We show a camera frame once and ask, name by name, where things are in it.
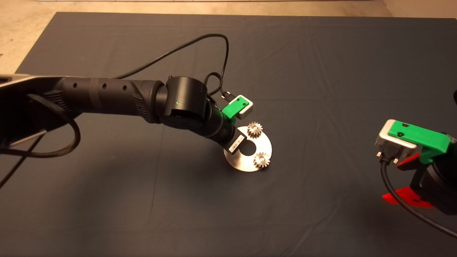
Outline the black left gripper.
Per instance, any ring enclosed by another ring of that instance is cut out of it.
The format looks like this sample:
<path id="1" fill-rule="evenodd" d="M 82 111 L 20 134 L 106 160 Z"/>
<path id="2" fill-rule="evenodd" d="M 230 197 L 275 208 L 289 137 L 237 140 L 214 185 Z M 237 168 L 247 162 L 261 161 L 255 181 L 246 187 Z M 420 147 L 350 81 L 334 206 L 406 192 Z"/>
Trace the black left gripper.
<path id="1" fill-rule="evenodd" d="M 247 136 L 214 105 L 206 107 L 201 136 L 218 143 L 230 155 L 234 155 L 247 139 Z"/>

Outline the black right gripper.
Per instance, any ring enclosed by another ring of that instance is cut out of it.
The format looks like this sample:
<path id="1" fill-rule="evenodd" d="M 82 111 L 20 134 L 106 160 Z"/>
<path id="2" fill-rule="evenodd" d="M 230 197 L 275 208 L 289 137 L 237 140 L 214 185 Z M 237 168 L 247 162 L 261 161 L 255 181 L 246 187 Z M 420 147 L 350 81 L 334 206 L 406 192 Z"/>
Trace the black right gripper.
<path id="1" fill-rule="evenodd" d="M 407 205 L 418 208 L 436 208 L 445 215 L 457 214 L 456 185 L 443 177 L 435 164 L 421 167 L 421 152 L 397 164 L 399 170 L 416 170 L 410 187 L 396 190 Z M 382 195 L 389 204 L 399 205 L 391 193 Z"/>

